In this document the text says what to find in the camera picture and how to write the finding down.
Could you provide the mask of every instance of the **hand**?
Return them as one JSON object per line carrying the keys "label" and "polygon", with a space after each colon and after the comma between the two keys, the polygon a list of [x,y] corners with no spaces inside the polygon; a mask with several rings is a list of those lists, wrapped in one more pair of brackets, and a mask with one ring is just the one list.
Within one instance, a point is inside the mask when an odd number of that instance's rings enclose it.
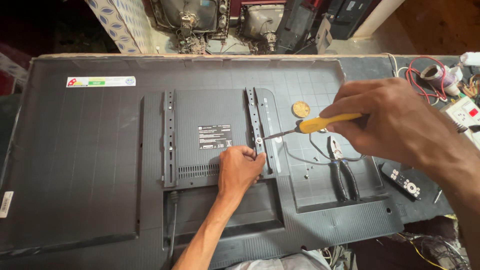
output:
{"label": "hand", "polygon": [[465,146],[454,126],[404,79],[345,83],[320,116],[354,112],[369,115],[364,128],[341,121],[327,129],[343,135],[359,153],[420,169],[438,165],[440,157],[454,161],[465,156]]}
{"label": "hand", "polygon": [[247,189],[259,179],[265,164],[265,153],[257,156],[247,146],[232,146],[220,153],[218,197],[240,203]]}

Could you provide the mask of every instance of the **electrical switch board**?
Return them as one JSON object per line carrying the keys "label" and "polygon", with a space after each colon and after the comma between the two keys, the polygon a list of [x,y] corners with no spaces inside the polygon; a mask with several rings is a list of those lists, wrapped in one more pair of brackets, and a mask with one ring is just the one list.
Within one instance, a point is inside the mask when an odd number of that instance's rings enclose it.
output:
{"label": "electrical switch board", "polygon": [[420,188],[418,183],[408,179],[401,171],[400,168],[394,168],[391,164],[385,162],[382,165],[382,172],[393,182],[405,189],[408,194],[417,200],[421,200]]}
{"label": "electrical switch board", "polygon": [[[465,127],[480,125],[480,109],[469,97],[463,97],[455,103],[447,104],[440,109],[440,112]],[[474,133],[468,129],[462,133],[462,136],[467,137],[480,150],[480,132]]]}

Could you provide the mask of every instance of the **black metal bracket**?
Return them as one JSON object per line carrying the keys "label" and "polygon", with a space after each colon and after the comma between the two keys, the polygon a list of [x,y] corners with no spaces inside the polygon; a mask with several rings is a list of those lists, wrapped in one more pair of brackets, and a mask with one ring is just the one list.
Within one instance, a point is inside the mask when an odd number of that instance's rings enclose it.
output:
{"label": "black metal bracket", "polygon": [[175,90],[166,90],[164,97],[163,184],[164,187],[175,187],[178,185],[175,163]]}
{"label": "black metal bracket", "polygon": [[[255,88],[245,89],[245,93],[247,96],[248,112],[250,114],[250,123],[252,124],[255,151],[257,152],[257,155],[258,155],[260,153],[266,152],[266,147],[264,145],[264,142],[263,141],[261,143],[257,142],[257,139],[261,140],[261,138],[264,137],[262,123],[260,122],[260,116],[258,113],[259,102],[258,102],[257,94],[255,92]],[[266,159],[262,174],[272,174],[272,169],[270,167],[270,162],[268,158]]]}

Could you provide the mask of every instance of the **white cloth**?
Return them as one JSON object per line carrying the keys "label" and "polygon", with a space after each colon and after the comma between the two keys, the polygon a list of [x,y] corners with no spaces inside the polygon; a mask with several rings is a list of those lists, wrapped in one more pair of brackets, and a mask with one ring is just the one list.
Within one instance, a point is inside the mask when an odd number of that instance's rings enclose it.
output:
{"label": "white cloth", "polygon": [[318,250],[305,251],[281,259],[251,260],[225,270],[331,270]]}

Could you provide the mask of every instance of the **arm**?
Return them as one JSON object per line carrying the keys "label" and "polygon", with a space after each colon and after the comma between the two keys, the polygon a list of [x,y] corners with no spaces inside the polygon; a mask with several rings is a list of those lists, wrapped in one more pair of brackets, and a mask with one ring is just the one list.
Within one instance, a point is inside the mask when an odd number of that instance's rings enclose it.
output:
{"label": "arm", "polygon": [[349,82],[321,117],[368,114],[364,125],[341,121],[327,129],[360,153],[424,171],[443,189],[462,227],[472,269],[480,269],[480,159],[439,111],[403,79]]}
{"label": "arm", "polygon": [[173,269],[207,269],[220,236],[250,187],[259,179],[265,153],[256,156],[253,149],[233,146],[220,153],[218,195],[205,221],[183,251]]}

